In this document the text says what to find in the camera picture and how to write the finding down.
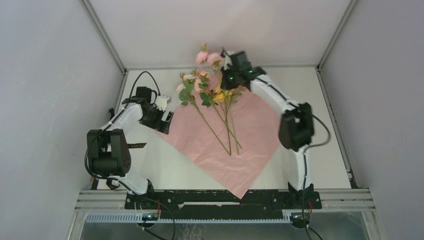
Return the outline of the pink rose stem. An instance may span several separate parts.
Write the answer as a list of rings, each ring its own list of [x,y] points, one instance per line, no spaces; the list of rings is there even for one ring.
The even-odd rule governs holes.
[[[212,86],[216,87],[221,84],[222,74],[221,67],[224,65],[224,60],[221,54],[218,52],[210,52],[207,44],[203,44],[200,47],[200,52],[196,55],[195,61],[200,65],[207,65],[213,70],[212,75]]]

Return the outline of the pink wrapping paper sheet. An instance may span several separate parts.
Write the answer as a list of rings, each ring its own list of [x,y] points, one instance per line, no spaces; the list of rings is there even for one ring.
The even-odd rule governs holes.
[[[181,104],[162,138],[242,198],[279,148],[279,117],[245,88],[222,90],[207,71],[180,77]]]

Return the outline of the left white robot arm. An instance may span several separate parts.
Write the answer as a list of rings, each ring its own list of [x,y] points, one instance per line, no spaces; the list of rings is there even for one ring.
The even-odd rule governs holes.
[[[131,169],[130,149],[143,148],[145,143],[127,143],[126,134],[140,124],[162,134],[169,134],[174,113],[167,109],[171,97],[162,95],[159,88],[133,84],[129,97],[121,103],[118,113],[99,129],[86,135],[87,149],[84,167],[94,179],[118,182],[137,202],[149,209],[156,203],[151,181]]]

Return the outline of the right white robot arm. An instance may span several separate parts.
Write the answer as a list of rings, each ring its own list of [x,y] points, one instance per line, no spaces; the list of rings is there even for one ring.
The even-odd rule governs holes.
[[[278,139],[290,152],[289,203],[302,208],[314,193],[309,151],[327,145],[331,132],[309,103],[299,103],[279,89],[260,66],[253,67],[245,51],[222,50],[221,88],[245,87],[261,97],[280,116]]]

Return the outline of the yellow rose stem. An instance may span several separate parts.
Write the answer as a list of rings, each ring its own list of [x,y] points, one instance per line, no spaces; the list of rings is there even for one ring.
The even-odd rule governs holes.
[[[240,154],[242,149],[241,144],[237,139],[236,127],[233,118],[232,108],[238,102],[238,98],[243,95],[245,88],[242,86],[236,87],[234,89],[226,90],[221,88],[221,84],[218,84],[215,87],[215,92],[213,94],[213,103],[218,104],[222,114],[218,114],[222,117],[222,121],[227,130],[228,146],[230,155],[232,154],[232,143],[234,142],[235,151],[237,155]]]

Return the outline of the white rose stem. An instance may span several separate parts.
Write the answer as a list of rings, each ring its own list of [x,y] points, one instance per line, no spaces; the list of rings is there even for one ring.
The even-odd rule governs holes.
[[[214,128],[208,122],[205,114],[201,107],[211,108],[215,107],[218,103],[214,100],[214,93],[210,89],[210,82],[212,76],[209,72],[201,71],[200,73],[180,73],[179,75],[181,83],[177,86],[176,92],[178,98],[181,101],[182,106],[191,105],[200,115],[203,122],[209,128],[209,131],[213,134],[219,144],[222,146],[224,151],[231,156],[232,149],[227,147],[221,138],[218,136]]]

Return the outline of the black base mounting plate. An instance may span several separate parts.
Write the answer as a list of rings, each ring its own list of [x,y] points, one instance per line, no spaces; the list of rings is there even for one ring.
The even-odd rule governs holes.
[[[153,211],[174,217],[279,217],[284,211],[322,209],[318,192],[303,199],[287,190],[249,190],[241,199],[227,190],[163,190],[144,196],[127,194],[126,210]]]

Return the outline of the aluminium frame rail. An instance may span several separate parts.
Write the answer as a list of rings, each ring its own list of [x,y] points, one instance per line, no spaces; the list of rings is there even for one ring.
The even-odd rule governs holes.
[[[376,207],[368,189],[318,189],[302,200],[288,190],[249,190],[237,198],[227,190],[156,190],[145,196],[134,196],[126,190],[82,190],[76,210],[124,210],[138,200],[143,209],[164,204],[171,210],[188,206],[254,206],[262,210],[313,210],[314,212],[364,212]]]

